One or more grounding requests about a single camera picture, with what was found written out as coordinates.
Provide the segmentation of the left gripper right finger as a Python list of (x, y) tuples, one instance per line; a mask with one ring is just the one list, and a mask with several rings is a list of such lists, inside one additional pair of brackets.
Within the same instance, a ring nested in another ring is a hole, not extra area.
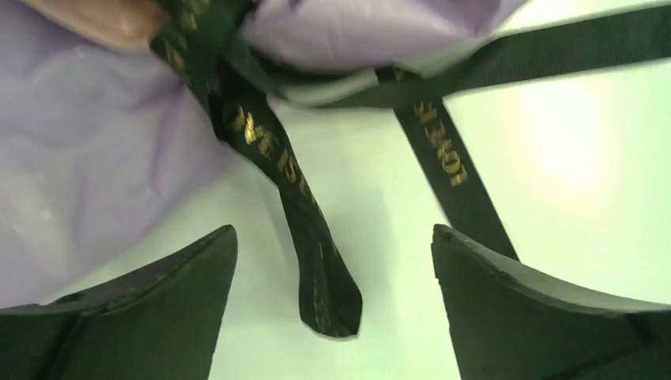
[(431, 252), (463, 379), (669, 378), (669, 305), (568, 283), (448, 226)]

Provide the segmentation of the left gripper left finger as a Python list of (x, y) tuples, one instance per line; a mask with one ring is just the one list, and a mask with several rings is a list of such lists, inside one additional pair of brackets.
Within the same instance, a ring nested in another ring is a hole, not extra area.
[(1, 312), (4, 380), (206, 379), (237, 263), (222, 226), (47, 305)]

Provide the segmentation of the purple pink wrapping paper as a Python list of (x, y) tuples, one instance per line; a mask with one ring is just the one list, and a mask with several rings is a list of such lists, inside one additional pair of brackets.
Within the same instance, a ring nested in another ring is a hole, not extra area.
[[(262, 1), (242, 21), (300, 70), (433, 74), (521, 1)], [(39, 302), (137, 245), (223, 170), (187, 86), (149, 50), (155, 1), (1, 4), (1, 304)]]

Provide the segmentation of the black ribbon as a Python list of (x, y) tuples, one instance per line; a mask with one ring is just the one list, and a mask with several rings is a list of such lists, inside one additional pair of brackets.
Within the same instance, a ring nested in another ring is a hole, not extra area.
[[(162, 1), (160, 7), (169, 23), (152, 39), (151, 50), (183, 79), (217, 137), (279, 190), (298, 257), (301, 319), (325, 336), (354, 336), (362, 316), (361, 293), (267, 103), (284, 85), (324, 84), (327, 77), (285, 70), (253, 53), (238, 29), (253, 10), (250, 1)], [(515, 258), (443, 97), (669, 55), (670, 7), (664, 4), (503, 36), (429, 78), (381, 67), (375, 86), (330, 101), (328, 107), (393, 110), (451, 225)]]

